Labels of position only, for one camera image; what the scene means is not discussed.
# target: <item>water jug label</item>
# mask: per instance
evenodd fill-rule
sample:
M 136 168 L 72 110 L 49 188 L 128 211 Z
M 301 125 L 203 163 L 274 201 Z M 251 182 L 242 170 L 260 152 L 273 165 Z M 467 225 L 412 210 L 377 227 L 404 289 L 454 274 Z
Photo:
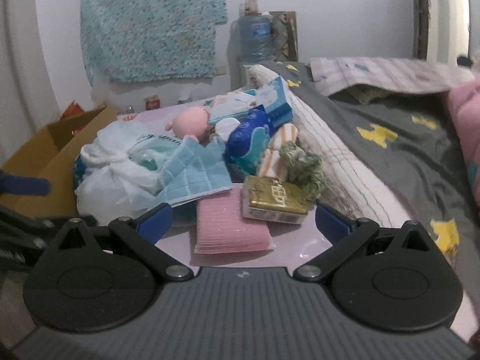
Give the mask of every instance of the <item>water jug label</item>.
M 264 38 L 270 35 L 270 23 L 254 23 L 250 25 L 252 38 Z

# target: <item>pink foam pad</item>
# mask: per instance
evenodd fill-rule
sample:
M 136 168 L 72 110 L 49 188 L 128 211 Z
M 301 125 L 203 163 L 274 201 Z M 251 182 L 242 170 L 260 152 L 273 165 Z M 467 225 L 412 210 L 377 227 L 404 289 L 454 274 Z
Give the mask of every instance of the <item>pink foam pad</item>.
M 267 251 L 272 238 L 265 221 L 242 217 L 242 184 L 197 203 L 195 253 Z

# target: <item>white round object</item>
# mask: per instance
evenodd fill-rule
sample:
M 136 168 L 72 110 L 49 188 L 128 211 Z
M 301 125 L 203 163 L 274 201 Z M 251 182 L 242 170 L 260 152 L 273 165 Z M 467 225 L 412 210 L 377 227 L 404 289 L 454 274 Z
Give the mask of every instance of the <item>white round object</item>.
M 223 142 L 229 140 L 230 134 L 240 125 L 240 122 L 236 120 L 234 117 L 227 117 L 225 119 L 220 120 L 215 125 L 215 132 L 218 134 L 220 139 Z

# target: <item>gold package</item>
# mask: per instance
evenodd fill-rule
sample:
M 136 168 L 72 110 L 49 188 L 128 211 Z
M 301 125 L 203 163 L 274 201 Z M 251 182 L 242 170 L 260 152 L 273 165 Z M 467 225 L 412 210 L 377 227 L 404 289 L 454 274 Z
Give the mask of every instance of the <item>gold package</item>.
M 300 224 L 308 214 L 303 191 L 272 178 L 247 176 L 243 184 L 242 214 L 246 218 Z

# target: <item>white plastic bag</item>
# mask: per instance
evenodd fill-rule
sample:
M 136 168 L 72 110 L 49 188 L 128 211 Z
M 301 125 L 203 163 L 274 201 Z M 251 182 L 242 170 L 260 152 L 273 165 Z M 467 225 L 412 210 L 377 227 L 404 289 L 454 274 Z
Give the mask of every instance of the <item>white plastic bag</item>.
M 168 155 L 166 147 L 172 151 L 175 144 L 148 135 L 135 120 L 113 122 L 100 130 L 93 143 L 80 151 L 88 176 L 75 191 L 78 212 L 93 215 L 100 225 L 119 216 L 136 218 L 143 214 L 161 190 L 158 175 Z M 150 165 L 154 162 L 150 168 L 155 170 L 131 158 Z

